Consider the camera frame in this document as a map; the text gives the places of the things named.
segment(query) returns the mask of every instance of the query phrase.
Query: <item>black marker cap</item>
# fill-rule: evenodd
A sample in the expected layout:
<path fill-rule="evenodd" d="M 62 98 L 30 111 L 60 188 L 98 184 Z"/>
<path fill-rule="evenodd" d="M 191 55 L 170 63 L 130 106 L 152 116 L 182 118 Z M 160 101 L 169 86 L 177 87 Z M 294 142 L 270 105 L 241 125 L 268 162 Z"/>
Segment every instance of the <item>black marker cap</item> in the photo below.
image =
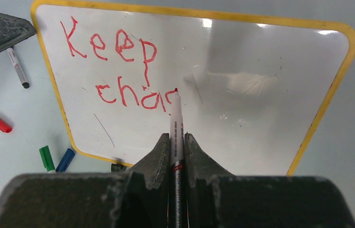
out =
<path fill-rule="evenodd" d="M 22 83 L 22 85 L 23 85 L 23 88 L 25 88 L 25 89 L 29 88 L 29 82 L 24 82 L 24 83 Z"/>

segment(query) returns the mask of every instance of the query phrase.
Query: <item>black line on whiteboard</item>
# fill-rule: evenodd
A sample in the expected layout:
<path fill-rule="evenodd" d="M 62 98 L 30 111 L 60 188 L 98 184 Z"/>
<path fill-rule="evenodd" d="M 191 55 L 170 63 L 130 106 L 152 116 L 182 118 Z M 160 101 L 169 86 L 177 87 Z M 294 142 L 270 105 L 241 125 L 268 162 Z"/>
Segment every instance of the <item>black line on whiteboard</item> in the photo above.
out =
<path fill-rule="evenodd" d="M 201 103 L 204 103 L 204 102 L 202 101 L 202 98 L 201 98 L 201 95 L 200 95 L 200 91 L 198 90 L 197 83 L 195 82 L 194 75 L 191 74 L 191 77 L 192 77 L 192 80 L 194 81 L 195 89 L 197 90 L 197 93 L 198 93 L 198 96 L 200 97 Z"/>
<path fill-rule="evenodd" d="M 103 127 L 103 130 L 106 132 L 107 136 L 109 136 L 110 141 L 112 141 L 113 147 L 115 147 L 112 138 L 110 137 L 109 133 L 107 133 L 105 127 L 104 127 L 103 124 L 100 122 L 99 118 L 96 116 L 95 113 L 93 113 L 93 115 L 95 115 L 96 119 L 99 121 L 99 124 Z"/>

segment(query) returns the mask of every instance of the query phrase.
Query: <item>table surface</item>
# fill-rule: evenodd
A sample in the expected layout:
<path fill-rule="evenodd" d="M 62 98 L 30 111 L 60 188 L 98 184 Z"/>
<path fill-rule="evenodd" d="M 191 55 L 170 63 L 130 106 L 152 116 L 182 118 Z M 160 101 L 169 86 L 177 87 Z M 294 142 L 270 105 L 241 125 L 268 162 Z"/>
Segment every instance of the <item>table surface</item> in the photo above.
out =
<path fill-rule="evenodd" d="M 123 3 L 134 4 L 134 0 Z M 0 1 L 0 12 L 30 20 L 32 0 Z M 340 21 L 355 29 L 352 0 L 143 0 L 139 4 Z M 21 173 L 44 172 L 38 149 L 49 145 L 54 163 L 69 147 L 54 90 L 34 36 L 15 46 L 31 88 L 25 90 L 7 53 L 0 53 L 0 116 L 14 126 L 0 132 L 0 192 Z M 110 171 L 110 163 L 77 154 L 71 172 Z M 330 178 L 344 194 L 355 217 L 355 60 L 306 150 L 296 175 Z"/>

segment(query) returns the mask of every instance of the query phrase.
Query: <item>white surface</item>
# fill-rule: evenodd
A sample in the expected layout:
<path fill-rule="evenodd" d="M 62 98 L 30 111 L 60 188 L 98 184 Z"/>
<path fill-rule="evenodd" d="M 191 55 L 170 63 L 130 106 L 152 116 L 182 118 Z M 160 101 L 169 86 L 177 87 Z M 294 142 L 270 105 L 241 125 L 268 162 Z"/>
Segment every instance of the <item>white surface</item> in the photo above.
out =
<path fill-rule="evenodd" d="M 177 87 L 185 132 L 237 175 L 287 173 L 349 47 L 339 32 L 235 21 L 53 5 L 39 6 L 36 18 L 81 152 L 135 164 L 169 131 L 165 94 Z M 69 41 L 86 58 L 71 55 L 61 23 L 67 34 L 75 25 Z M 134 44 L 122 54 L 134 61 L 115 51 L 119 29 Z M 94 34 L 106 44 L 98 54 L 107 61 L 94 54 Z M 157 48 L 148 84 L 140 39 Z M 145 51 L 147 59 L 154 55 L 150 45 Z M 110 87 L 100 91 L 114 103 L 101 99 L 97 85 Z M 139 106 L 128 89 L 122 104 L 123 85 L 135 91 Z M 151 93 L 160 97 L 143 103 Z M 156 109 L 143 108 L 156 99 Z"/>
<path fill-rule="evenodd" d="M 30 20 L 31 2 L 31 0 L 0 0 L 0 12 Z M 355 0 L 124 2 L 340 21 L 355 29 Z M 16 124 L 16 128 L 11 132 L 15 135 L 2 135 L 0 132 L 0 192 L 15 175 L 45 171 L 38 154 L 39 146 L 48 144 L 53 153 L 65 152 L 68 147 L 67 133 L 36 37 L 16 45 L 15 51 L 31 81 L 31 88 L 29 90 L 22 88 L 7 54 L 0 53 L 0 111 Z M 23 124 L 24 119 L 31 118 L 41 121 L 30 123 L 35 127 Z M 53 159 L 57 159 L 55 162 L 59 161 L 59 157 L 60 155 L 53 155 Z M 107 162 L 78 154 L 68 168 L 69 171 L 109 169 Z M 355 60 L 310 142 L 296 174 L 322 175 L 330 178 L 341 189 L 355 217 Z"/>

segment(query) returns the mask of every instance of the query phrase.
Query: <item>green marker cap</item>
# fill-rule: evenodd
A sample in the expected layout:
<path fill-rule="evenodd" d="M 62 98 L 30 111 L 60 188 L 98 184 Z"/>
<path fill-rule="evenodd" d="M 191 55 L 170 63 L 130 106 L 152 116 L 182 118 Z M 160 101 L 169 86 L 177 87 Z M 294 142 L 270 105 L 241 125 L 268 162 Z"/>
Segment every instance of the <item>green marker cap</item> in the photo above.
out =
<path fill-rule="evenodd" d="M 51 158 L 50 150 L 48 146 L 40 148 L 40 156 L 41 160 L 43 161 L 44 168 L 46 168 L 47 172 L 55 170 L 53 159 Z"/>

